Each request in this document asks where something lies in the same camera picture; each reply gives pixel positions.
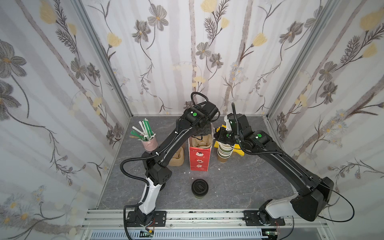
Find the single brown pulp carrier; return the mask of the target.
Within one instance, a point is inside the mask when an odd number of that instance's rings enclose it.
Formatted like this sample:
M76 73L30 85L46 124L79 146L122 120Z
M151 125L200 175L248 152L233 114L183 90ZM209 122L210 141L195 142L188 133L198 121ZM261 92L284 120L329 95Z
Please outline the single brown pulp carrier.
M210 149L213 144L212 135L192 137L191 147L198 149Z

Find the red white paper bag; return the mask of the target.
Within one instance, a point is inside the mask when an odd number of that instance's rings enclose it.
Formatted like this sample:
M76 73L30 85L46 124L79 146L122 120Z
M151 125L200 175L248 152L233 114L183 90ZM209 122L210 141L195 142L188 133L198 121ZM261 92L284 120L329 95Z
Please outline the red white paper bag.
M214 131L212 134L212 137L213 137L212 147L214 145ZM210 149L193 148L191 147L192 137L190 137L188 140L190 170L207 172L209 170L212 147Z

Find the black plastic cup lid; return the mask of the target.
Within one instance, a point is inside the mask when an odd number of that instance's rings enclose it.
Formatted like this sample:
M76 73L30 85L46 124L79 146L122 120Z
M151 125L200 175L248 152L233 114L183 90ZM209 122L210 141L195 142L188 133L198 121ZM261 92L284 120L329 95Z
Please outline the black plastic cup lid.
M194 195L206 195L209 191L209 185L203 179L196 179L192 183L191 189Z

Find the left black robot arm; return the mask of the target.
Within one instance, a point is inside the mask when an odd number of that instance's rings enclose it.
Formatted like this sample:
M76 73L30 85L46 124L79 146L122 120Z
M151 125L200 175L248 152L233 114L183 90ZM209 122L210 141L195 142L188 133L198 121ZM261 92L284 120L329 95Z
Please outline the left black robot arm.
M168 137L150 153L145 152L142 157L128 158L121 162L121 172L134 180L145 183L145 189L140 201L135 205L124 206L134 208L136 221L147 226L154 218L156 201L163 185L171 178L172 171L168 165L177 150L189 140L190 137L204 136L211 132L211 123L218 120L220 111L209 98L202 93L191 93L192 106L186 109L176 120L176 127ZM145 168L145 177L137 177L125 170L130 162L142 161Z

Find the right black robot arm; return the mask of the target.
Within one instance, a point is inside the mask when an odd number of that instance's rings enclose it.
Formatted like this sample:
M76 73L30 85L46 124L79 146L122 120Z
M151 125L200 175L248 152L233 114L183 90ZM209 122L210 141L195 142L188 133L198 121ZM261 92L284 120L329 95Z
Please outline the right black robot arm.
M285 216L299 216L309 222L319 218L334 193L334 182L300 165L267 133L254 131L247 117L236 112L234 104L232 108L233 112L224 118L225 126L215 133L216 140L232 147L238 145L244 154L260 157L285 177L297 192L291 197L267 200L258 209L256 218L260 224L270 225Z

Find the stack of paper cups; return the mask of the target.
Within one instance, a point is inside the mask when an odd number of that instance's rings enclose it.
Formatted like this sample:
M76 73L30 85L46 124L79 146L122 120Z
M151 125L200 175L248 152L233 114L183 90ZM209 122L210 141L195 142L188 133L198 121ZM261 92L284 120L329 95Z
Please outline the stack of paper cups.
M231 145L218 142L217 154L218 154L218 160L221 163L227 162L229 157L232 156L233 151L234 151L234 148Z

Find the yellow paper napkins stack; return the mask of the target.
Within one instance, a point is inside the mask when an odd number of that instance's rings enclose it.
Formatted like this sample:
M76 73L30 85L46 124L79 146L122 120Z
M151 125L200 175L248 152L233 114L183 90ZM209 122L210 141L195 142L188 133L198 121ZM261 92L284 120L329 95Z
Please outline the yellow paper napkins stack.
M216 141L216 139L215 139L215 144L214 144L214 147L216 148L216 149L218 149L218 142ZM233 151L233 153L236 153L236 154L238 154L239 156L241 156L241 157L243 157L244 155L245 155L245 153L241 150L241 148L240 148L240 146L238 145L238 144L235 144L234 146L232 146L233 148L234 148L234 151Z

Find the brown pulp cup carrier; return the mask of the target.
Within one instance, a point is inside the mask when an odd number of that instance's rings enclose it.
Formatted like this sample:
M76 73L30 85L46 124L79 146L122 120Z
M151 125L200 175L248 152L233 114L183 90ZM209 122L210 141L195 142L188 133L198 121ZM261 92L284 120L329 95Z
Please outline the brown pulp cup carrier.
M173 155L169 162L169 166L171 167L180 167L183 165L185 160L185 152L184 148L180 147L177 152Z

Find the pink metal bucket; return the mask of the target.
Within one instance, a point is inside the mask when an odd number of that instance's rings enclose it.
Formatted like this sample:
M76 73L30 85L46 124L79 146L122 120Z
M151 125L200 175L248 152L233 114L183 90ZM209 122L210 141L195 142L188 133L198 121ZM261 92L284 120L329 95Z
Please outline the pink metal bucket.
M148 141L142 141L142 144L147 152L151 152L158 147L156 137L152 137Z

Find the green and white straws bundle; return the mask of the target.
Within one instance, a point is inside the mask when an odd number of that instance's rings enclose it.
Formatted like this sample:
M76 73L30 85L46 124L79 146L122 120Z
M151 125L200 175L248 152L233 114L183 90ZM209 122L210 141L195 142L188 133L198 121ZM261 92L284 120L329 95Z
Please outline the green and white straws bundle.
M139 121L139 125L140 128L132 126L132 130L130 132L131 138L140 140L142 142L149 142L156 136L147 118L144 118L142 121Z

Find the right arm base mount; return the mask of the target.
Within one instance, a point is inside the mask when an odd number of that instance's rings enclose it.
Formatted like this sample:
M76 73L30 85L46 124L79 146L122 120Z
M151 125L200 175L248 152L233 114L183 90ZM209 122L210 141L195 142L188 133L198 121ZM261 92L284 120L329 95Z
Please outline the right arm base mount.
M277 219L273 219L270 217L265 211L258 211L258 210L248 210L243 211L244 217L243 220L246 223L246 226L248 227L260 227L260 226L285 226L285 220L284 218L280 217Z

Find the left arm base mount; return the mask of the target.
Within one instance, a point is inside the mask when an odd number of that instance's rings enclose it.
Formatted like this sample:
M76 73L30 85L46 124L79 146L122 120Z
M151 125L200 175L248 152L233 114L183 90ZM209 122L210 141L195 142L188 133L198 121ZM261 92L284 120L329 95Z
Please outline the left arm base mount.
M125 214L124 223L126 227L165 227L167 219L166 211L153 211L144 215L140 211L130 211Z

